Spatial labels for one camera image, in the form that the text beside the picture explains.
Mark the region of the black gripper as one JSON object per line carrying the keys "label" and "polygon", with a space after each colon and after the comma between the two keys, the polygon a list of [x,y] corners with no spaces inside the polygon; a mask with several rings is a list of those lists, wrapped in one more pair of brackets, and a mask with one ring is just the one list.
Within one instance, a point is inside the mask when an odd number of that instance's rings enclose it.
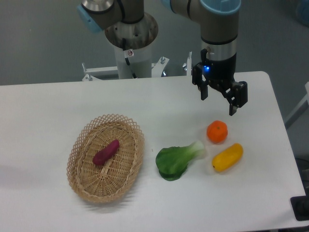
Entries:
{"label": "black gripper", "polygon": [[229,115],[248,102],[248,84],[234,79],[236,57],[225,60],[211,60],[207,53],[201,54],[201,62],[192,68],[192,84],[200,91],[201,100],[208,97],[208,87],[221,92],[229,102]]}

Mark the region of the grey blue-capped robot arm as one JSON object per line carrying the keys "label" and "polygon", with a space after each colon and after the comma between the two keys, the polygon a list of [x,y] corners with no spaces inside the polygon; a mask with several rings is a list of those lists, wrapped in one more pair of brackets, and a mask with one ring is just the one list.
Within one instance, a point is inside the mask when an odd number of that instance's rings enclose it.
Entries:
{"label": "grey blue-capped robot arm", "polygon": [[[201,58],[192,70],[192,82],[208,97],[211,87],[222,93],[233,115],[248,100],[248,86],[234,79],[239,27],[239,0],[164,0],[171,12],[200,26]],[[156,20],[141,0],[83,0],[77,11],[93,32],[103,31],[119,51],[118,73],[122,79],[151,76],[150,62],[136,59],[157,37]]]}

